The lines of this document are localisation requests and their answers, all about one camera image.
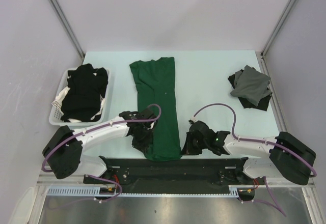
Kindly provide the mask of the green t shirt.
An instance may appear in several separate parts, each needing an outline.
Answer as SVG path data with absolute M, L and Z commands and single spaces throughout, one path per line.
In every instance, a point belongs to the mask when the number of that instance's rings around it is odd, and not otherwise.
M 129 65 L 137 90 L 138 110 L 149 108 L 160 115 L 153 137 L 144 151 L 152 161 L 181 158 L 175 95 L 175 58 L 136 61 Z

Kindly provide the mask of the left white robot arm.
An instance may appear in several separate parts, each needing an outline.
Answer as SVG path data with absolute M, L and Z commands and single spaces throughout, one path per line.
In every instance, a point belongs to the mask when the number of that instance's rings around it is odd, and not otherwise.
M 112 179 L 113 171 L 106 165 L 103 157 L 88 156 L 91 148 L 110 140 L 132 137 L 132 143 L 141 150 L 146 149 L 160 115 L 150 108 L 142 112 L 123 111 L 115 118 L 94 126 L 71 129 L 61 126 L 51 137 L 42 151 L 44 161 L 41 169 L 53 173 L 59 180 L 71 175 L 93 175 L 101 183 Z

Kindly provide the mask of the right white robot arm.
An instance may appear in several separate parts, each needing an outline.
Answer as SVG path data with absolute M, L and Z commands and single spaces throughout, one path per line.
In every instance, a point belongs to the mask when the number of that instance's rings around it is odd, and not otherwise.
M 243 165 L 235 171 L 235 179 L 241 184 L 255 178 L 282 176 L 294 184 L 307 185 L 310 178 L 316 177 L 316 153 L 288 132 L 282 131 L 276 137 L 245 138 L 192 121 L 181 153 L 199 155 L 204 149 L 218 156 L 244 156 Z

